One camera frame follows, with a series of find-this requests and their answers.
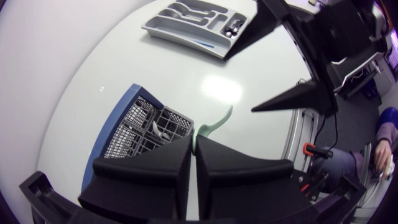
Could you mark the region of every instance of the person's hand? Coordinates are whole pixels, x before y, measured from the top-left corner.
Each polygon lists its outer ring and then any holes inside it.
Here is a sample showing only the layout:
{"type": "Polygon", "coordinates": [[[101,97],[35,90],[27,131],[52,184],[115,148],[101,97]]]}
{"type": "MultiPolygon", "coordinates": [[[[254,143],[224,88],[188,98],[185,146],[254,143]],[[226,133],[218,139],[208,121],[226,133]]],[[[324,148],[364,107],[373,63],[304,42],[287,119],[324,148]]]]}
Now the person's hand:
{"type": "Polygon", "coordinates": [[[384,172],[382,179],[387,177],[388,169],[390,167],[391,161],[391,147],[390,142],[387,140],[382,140],[376,147],[376,152],[374,153],[374,164],[376,165],[377,171],[382,171],[384,167],[384,172]]]}

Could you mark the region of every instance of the spoon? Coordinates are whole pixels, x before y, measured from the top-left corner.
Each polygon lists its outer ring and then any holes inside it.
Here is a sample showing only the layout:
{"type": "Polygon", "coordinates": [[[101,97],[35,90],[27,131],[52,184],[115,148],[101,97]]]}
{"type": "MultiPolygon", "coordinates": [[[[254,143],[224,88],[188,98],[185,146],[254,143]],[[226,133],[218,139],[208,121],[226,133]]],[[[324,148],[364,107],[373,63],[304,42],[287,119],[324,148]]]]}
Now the spoon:
{"type": "Polygon", "coordinates": [[[155,122],[155,121],[152,122],[152,129],[154,130],[154,133],[155,133],[158,137],[160,137],[160,138],[164,137],[164,138],[166,138],[167,140],[171,140],[170,136],[169,136],[167,133],[163,133],[163,134],[162,134],[162,133],[159,131],[159,129],[157,128],[157,125],[156,125],[156,122],[155,122]]]}
{"type": "Polygon", "coordinates": [[[199,26],[204,26],[208,23],[207,19],[200,19],[199,21],[197,20],[193,20],[193,19],[186,19],[183,18],[182,16],[180,16],[177,12],[171,10],[171,9],[164,9],[163,11],[161,11],[159,13],[160,16],[169,16],[169,17],[173,17],[174,19],[180,19],[182,21],[187,21],[187,22],[191,22],[194,24],[197,24],[199,26]]]}
{"type": "Polygon", "coordinates": [[[208,137],[209,134],[211,134],[214,130],[216,130],[221,125],[223,125],[231,117],[232,109],[233,109],[233,106],[231,105],[229,107],[228,111],[226,112],[226,114],[224,115],[224,117],[221,120],[219,120],[218,122],[216,122],[215,124],[213,124],[213,125],[203,124],[198,129],[195,130],[195,132],[193,133],[193,136],[192,136],[192,154],[193,155],[195,155],[195,150],[196,150],[196,146],[197,146],[197,136],[201,135],[203,137],[208,137]]]}

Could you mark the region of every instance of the black cable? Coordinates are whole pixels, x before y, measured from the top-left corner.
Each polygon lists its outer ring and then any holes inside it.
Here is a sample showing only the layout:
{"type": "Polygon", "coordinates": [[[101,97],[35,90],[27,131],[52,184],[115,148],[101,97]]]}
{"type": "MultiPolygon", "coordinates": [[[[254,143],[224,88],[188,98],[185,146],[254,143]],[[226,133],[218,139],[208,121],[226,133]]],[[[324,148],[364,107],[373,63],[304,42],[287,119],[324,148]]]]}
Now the black cable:
{"type": "Polygon", "coordinates": [[[322,125],[321,128],[318,130],[317,134],[315,135],[315,140],[313,141],[313,144],[315,145],[317,143],[318,135],[321,133],[326,121],[326,116],[323,117],[322,125]]]}
{"type": "MultiPolygon", "coordinates": [[[[336,141],[335,141],[334,145],[328,149],[328,151],[329,151],[330,149],[333,149],[333,148],[337,145],[337,142],[338,142],[337,115],[336,115],[336,114],[335,114],[335,131],[336,131],[336,141]]],[[[319,168],[321,168],[321,166],[323,165],[323,163],[324,163],[325,161],[326,161],[326,159],[323,159],[323,160],[322,160],[321,164],[319,165],[319,168]]]]}

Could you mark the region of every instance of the jeans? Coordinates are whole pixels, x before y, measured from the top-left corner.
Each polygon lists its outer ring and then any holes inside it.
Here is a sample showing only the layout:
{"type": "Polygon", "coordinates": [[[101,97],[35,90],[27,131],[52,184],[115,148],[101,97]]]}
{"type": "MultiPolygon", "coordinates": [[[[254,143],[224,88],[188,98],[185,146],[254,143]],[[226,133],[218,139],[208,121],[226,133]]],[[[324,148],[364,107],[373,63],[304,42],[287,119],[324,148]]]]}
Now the jeans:
{"type": "Polygon", "coordinates": [[[333,148],[331,151],[333,152],[332,158],[324,160],[319,157],[312,164],[312,174],[329,173],[329,177],[325,181],[325,187],[322,189],[324,193],[335,191],[344,175],[358,179],[354,157],[350,153],[339,149],[333,148]]]}

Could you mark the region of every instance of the dish rack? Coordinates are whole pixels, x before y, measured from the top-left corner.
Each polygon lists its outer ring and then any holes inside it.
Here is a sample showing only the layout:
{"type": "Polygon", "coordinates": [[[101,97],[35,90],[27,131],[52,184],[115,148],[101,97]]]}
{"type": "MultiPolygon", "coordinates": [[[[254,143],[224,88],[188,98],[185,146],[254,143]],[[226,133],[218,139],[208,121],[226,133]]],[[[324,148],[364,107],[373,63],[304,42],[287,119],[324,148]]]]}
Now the dish rack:
{"type": "Polygon", "coordinates": [[[137,156],[192,132],[193,121],[189,118],[166,106],[158,110],[139,97],[116,128],[103,157],[137,156]],[[159,130],[158,135],[154,132],[154,125],[159,130]]]}
{"type": "Polygon", "coordinates": [[[198,0],[176,0],[142,28],[152,36],[224,58],[248,24],[246,16],[232,9],[198,0]]]}

